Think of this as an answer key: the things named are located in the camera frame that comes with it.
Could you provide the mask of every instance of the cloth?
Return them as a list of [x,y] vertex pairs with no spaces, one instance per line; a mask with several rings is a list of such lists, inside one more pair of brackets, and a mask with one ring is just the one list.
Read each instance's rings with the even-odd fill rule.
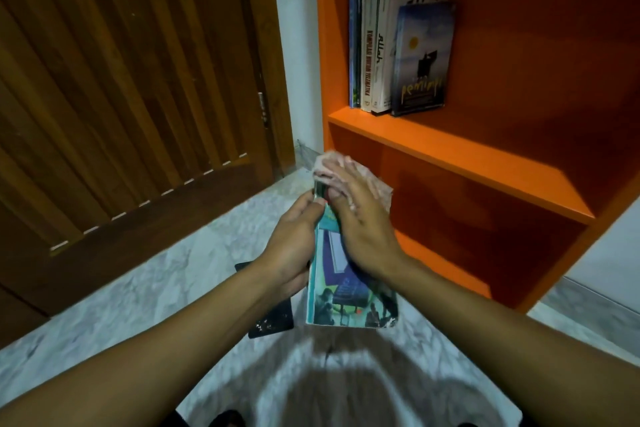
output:
[[380,203],[382,203],[382,206],[385,210],[387,210],[387,213],[389,212],[389,210],[391,209],[391,197],[394,192],[393,188],[377,178],[368,167],[365,167],[359,162],[354,161],[349,156],[342,155],[338,151],[330,150],[329,152],[325,152],[323,155],[319,155],[318,157],[316,157],[316,162],[313,168],[314,180],[340,191],[344,196],[347,197],[347,200],[349,201],[349,207],[351,209],[354,209],[355,205],[353,203],[353,198],[349,193],[349,189],[347,188],[346,184],[340,179],[340,177],[335,174],[335,172],[333,172],[331,169],[328,169],[323,164],[325,160],[337,164],[340,167],[344,167],[345,164],[353,163],[356,167],[356,170],[366,180],[371,194],[373,194],[380,201]]

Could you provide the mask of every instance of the hand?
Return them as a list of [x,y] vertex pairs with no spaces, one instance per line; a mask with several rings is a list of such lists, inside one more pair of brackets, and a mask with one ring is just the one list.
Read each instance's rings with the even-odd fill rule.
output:
[[347,253],[364,271],[384,280],[390,268],[406,256],[387,211],[372,194],[353,161],[347,162],[344,168],[328,161],[323,164],[344,182],[355,204],[352,211],[342,193],[329,189],[329,204],[340,219],[340,233]]
[[280,300],[287,299],[307,285],[308,261],[316,248],[316,223],[326,202],[314,200],[313,191],[302,194],[276,225],[259,261],[273,273]]

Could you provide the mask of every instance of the marble floor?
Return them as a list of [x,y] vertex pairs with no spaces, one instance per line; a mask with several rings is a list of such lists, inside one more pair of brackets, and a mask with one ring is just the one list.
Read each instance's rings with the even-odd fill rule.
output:
[[[312,185],[299,169],[0,351],[0,405],[143,331],[254,259],[280,215]],[[248,425],[516,426],[519,410],[410,304],[391,330],[304,326],[244,339],[180,404],[193,427],[236,408]],[[636,364],[542,303],[530,315]]]

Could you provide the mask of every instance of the wooden door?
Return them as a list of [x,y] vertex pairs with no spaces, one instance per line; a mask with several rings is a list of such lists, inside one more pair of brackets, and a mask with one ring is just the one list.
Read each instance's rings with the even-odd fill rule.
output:
[[0,284],[54,314],[273,181],[243,1],[0,0]]

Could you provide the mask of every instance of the door panel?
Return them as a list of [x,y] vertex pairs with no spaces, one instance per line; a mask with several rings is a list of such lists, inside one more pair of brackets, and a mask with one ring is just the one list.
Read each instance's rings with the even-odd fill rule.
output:
[[0,101],[0,201],[50,248],[226,165],[273,180],[240,0],[0,0]]

